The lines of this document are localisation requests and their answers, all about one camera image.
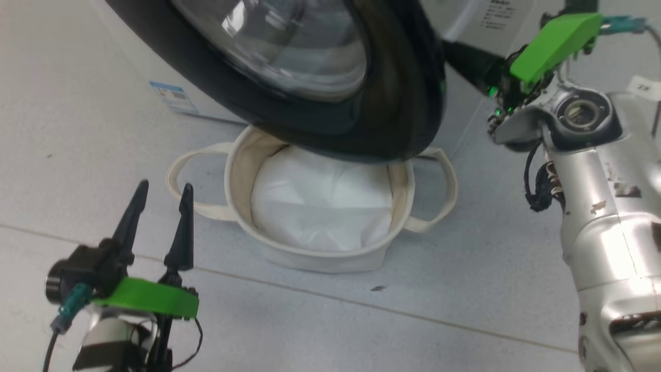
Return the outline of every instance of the cable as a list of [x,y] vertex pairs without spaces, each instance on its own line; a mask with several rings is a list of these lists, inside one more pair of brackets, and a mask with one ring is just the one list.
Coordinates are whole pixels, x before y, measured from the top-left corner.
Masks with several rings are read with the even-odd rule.
[[46,357],[44,358],[44,368],[43,372],[48,372],[50,367],[50,358],[53,356],[53,349],[55,348],[55,342],[58,340],[59,332],[53,331],[53,336],[50,337],[50,343],[48,344],[48,349],[46,350]]
[[[661,35],[658,31],[651,27],[650,25],[645,26],[645,30],[651,35],[656,43],[656,47],[659,49],[659,54],[661,58]],[[659,120],[661,120],[661,101],[656,104],[656,115],[654,115],[654,124],[652,125],[652,138],[656,137],[656,131],[658,130]]]
[[[552,180],[552,175],[549,174],[547,168],[549,167],[550,162],[545,163],[542,165],[539,170],[537,171],[537,176],[535,177],[535,193],[533,194],[530,190],[530,165],[533,162],[533,158],[535,157],[535,153],[537,152],[537,149],[541,145],[541,142],[538,142],[535,147],[530,150],[530,153],[528,154],[528,158],[525,161],[525,170],[524,170],[524,183],[525,183],[525,199],[528,201],[528,204],[530,205],[530,209],[534,210],[535,212],[541,212],[543,210],[547,210],[550,206],[551,203],[553,202],[553,199],[556,199],[563,204],[563,201],[559,199],[559,197],[554,196],[553,191],[556,188],[556,186],[553,185],[551,182]],[[555,189],[556,195],[560,195],[561,193],[559,192],[558,189]]]
[[193,358],[196,357],[196,355],[198,355],[198,352],[200,352],[200,348],[202,347],[202,338],[204,337],[204,334],[202,333],[202,325],[200,325],[200,321],[197,318],[195,318],[195,324],[197,324],[198,331],[200,331],[200,341],[198,341],[198,348],[195,349],[195,352],[190,357],[187,357],[186,360],[172,367],[170,371],[174,371],[175,369],[185,366],[186,364],[188,364],[189,361],[192,361]]

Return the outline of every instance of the white cloth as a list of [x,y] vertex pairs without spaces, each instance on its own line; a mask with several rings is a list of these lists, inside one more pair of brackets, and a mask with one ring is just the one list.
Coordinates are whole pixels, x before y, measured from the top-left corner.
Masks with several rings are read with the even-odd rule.
[[289,146],[262,164],[251,209],[255,226],[280,243],[317,251],[358,250],[389,233],[393,197],[388,167]]

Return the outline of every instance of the gray floor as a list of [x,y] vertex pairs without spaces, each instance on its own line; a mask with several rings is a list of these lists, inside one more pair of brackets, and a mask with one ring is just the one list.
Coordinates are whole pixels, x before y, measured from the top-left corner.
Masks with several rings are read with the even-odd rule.
[[[0,50],[0,349],[8,371],[33,371],[56,312],[43,296],[51,264],[109,235],[149,179],[131,273],[158,278],[178,220],[167,168],[243,128],[168,111],[84,0],[0,0]],[[469,120],[490,107],[460,109]],[[197,216],[198,267],[184,280],[200,292],[205,342],[187,370],[579,371],[559,211],[527,209],[524,157],[483,132],[470,128],[454,153],[456,210],[428,234],[399,236],[373,273],[282,269],[237,225]],[[223,162],[195,160],[180,182],[222,203]],[[414,214],[429,217],[442,204],[441,172],[415,168]],[[69,370],[84,328],[81,316],[59,340],[53,371]],[[193,325],[178,326],[175,359],[195,342]]]

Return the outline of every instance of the fabric basket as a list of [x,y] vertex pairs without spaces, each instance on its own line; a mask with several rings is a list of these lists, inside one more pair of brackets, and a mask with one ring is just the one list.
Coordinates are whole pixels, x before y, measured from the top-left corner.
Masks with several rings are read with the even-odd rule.
[[232,142],[224,142],[189,152],[179,157],[167,174],[167,187],[181,198],[177,177],[192,158],[203,154],[225,154],[225,196],[227,205],[194,203],[194,209],[202,216],[214,220],[236,222],[250,236],[257,239],[264,257],[277,265],[318,271],[323,273],[351,273],[376,270],[383,264],[385,252],[402,229],[424,233],[447,216],[457,203],[456,172],[440,148],[428,148],[419,156],[433,157],[444,172],[446,179],[446,203],[438,215],[429,221],[410,215],[415,192],[415,180],[411,161],[388,165],[393,191],[393,219],[390,233],[378,244],[348,252],[320,252],[281,244],[258,230],[251,217],[251,193],[262,163],[282,148],[285,142],[255,128],[248,127]]

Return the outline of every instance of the basket handle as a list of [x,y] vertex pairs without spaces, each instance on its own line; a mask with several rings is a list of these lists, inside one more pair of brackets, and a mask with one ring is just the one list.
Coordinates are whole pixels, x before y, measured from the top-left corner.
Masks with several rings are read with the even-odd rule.
[[459,198],[459,187],[457,181],[457,172],[455,171],[450,159],[441,148],[430,147],[420,153],[418,156],[434,156],[443,168],[443,174],[446,178],[446,204],[441,211],[431,221],[421,220],[415,217],[409,217],[404,228],[413,232],[427,232],[435,224],[445,218],[457,205]]
[[[170,165],[170,169],[168,169],[167,176],[165,178],[165,183],[167,184],[168,190],[170,190],[170,194],[172,194],[178,200],[181,200],[181,191],[179,190],[179,186],[176,183],[176,179],[179,176],[179,172],[181,172],[189,160],[204,154],[229,154],[233,145],[234,143],[232,142],[222,142],[196,151],[191,151],[177,158],[177,160],[175,160],[175,162]],[[197,213],[200,213],[202,216],[212,218],[214,220],[232,222],[236,222],[237,220],[234,216],[234,213],[227,205],[213,205],[194,202],[193,209]]]

